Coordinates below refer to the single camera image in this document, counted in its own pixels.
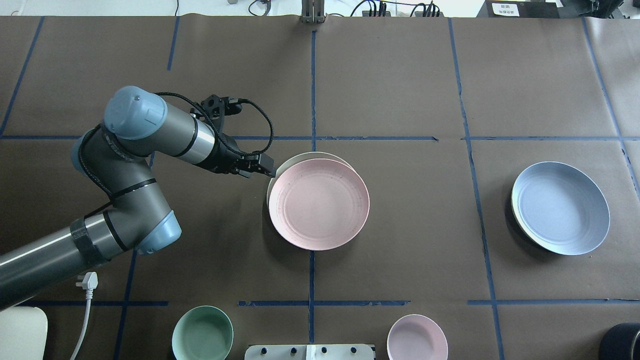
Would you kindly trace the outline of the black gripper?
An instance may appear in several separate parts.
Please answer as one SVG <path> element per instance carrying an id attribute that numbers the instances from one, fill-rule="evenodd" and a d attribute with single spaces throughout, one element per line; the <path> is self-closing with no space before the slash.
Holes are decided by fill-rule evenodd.
<path id="1" fill-rule="evenodd" d="M 202 169 L 215 174 L 237 174 L 251 178 L 253 174 L 263 174 L 275 178 L 277 168 L 274 160 L 265 153 L 240 155 L 238 144 L 233 137 L 220 133 L 208 157 L 202 161 Z"/>

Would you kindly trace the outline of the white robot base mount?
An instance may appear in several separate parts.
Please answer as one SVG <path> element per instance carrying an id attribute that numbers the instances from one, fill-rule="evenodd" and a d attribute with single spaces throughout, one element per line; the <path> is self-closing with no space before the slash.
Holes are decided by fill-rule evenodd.
<path id="1" fill-rule="evenodd" d="M 338 344 L 255 344 L 247 348 L 245 360 L 375 360 L 374 345 Z"/>

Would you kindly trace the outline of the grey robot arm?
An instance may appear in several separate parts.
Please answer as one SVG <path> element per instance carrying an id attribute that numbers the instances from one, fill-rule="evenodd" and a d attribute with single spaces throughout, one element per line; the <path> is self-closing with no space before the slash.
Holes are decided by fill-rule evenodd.
<path id="1" fill-rule="evenodd" d="M 239 114 L 243 105 L 257 109 L 269 126 L 263 149 L 244 152 L 223 132 L 226 117 Z M 174 92 L 148 92 L 133 85 L 119 89 L 102 121 L 71 149 L 73 166 L 106 194 L 107 205 L 2 255 L 1 309 L 131 249 L 152 255 L 181 236 L 176 214 L 147 162 L 153 153 L 215 174 L 274 178 L 274 160 L 266 154 L 273 141 L 272 121 L 249 99 L 211 95 L 194 102 Z"/>

